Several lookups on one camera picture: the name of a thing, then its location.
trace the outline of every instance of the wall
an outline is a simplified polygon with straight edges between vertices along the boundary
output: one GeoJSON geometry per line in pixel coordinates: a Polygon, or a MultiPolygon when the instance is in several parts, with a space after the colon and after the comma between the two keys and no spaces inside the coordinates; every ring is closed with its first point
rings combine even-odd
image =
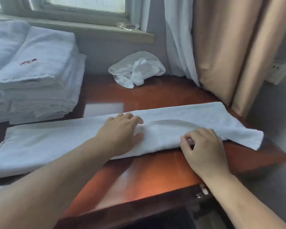
{"type": "MultiPolygon", "coordinates": [[[[286,62],[286,36],[277,59],[286,62]]],[[[286,151],[286,77],[277,86],[264,83],[248,119],[286,151]]],[[[249,188],[286,222],[286,165],[249,188]]]]}
{"type": "Polygon", "coordinates": [[[156,35],[154,44],[92,40],[87,36],[77,35],[80,53],[87,55],[86,73],[91,75],[109,74],[108,68],[111,65],[138,51],[148,51],[154,54],[168,71],[164,0],[151,0],[147,32],[156,35]]]}

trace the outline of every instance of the window frame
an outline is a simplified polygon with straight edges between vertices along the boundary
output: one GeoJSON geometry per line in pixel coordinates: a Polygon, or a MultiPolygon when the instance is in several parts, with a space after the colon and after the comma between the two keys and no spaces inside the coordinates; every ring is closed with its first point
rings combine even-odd
{"type": "Polygon", "coordinates": [[[140,24],[142,0],[126,0],[126,13],[86,10],[44,4],[43,0],[0,0],[6,15],[63,22],[116,26],[117,22],[140,24]]]}

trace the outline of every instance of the clear glass ashtray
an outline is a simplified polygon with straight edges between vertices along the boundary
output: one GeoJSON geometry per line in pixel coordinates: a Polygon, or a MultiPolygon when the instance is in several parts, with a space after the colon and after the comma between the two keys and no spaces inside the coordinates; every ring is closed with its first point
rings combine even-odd
{"type": "Polygon", "coordinates": [[[116,26],[123,30],[137,30],[140,28],[139,24],[131,24],[131,23],[116,23],[116,26]]]}

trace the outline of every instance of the wooden table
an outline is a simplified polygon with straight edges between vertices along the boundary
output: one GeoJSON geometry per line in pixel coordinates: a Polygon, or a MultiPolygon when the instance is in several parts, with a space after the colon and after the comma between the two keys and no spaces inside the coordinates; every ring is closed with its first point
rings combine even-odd
{"type": "MultiPolygon", "coordinates": [[[[85,105],[91,103],[123,103],[124,111],[128,112],[214,101],[219,100],[186,78],[153,77],[131,90],[115,83],[111,76],[87,76],[79,104],[67,118],[82,117],[85,105]]],[[[250,127],[235,112],[228,111],[250,127]]],[[[6,127],[0,124],[0,141],[6,127]]],[[[236,175],[286,162],[286,154],[267,140],[259,151],[230,141],[225,142],[225,150],[229,168],[236,175]]],[[[201,179],[179,148],[109,161],[82,189],[56,228],[120,225],[179,206],[185,200],[178,190],[195,188],[199,184],[202,184],[201,179]]]]}

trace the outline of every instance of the beige curtain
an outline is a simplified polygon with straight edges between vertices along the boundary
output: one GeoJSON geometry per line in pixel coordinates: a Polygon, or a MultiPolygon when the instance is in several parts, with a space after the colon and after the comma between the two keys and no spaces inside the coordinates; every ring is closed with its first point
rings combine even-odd
{"type": "Polygon", "coordinates": [[[286,0],[195,0],[200,83],[246,117],[286,33],[286,0]]]}

